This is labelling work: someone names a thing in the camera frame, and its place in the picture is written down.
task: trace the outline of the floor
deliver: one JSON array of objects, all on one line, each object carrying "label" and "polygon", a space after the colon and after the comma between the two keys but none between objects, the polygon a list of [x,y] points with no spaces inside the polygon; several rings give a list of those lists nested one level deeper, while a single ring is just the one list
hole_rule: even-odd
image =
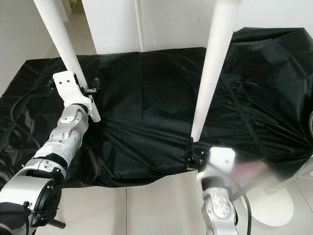
[{"label": "floor", "polygon": [[[74,15],[66,28],[78,55],[96,54],[84,15]],[[52,46],[45,58],[58,57]],[[65,229],[39,228],[38,235],[203,235],[203,200],[196,172],[167,176],[150,185],[131,188],[66,188],[56,219]],[[301,177],[287,187],[294,215],[286,226],[273,228],[252,221],[253,235],[311,235],[313,231],[313,176]],[[235,202],[239,214],[237,230],[246,234],[246,210]]]}]

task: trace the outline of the black fabric cover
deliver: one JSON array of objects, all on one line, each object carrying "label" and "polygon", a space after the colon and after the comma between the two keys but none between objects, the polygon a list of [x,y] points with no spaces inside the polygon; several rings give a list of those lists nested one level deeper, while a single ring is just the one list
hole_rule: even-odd
[{"label": "black fabric cover", "polygon": [[[89,122],[65,187],[123,187],[185,172],[204,48],[79,56],[101,122]],[[36,152],[10,122],[14,102],[64,71],[60,58],[26,61],[0,99],[0,185]],[[63,110],[42,89],[20,108],[19,123],[43,144]],[[313,40],[301,28],[244,28],[233,35],[197,147],[229,146],[237,162],[264,160],[283,179],[311,156]]]}]

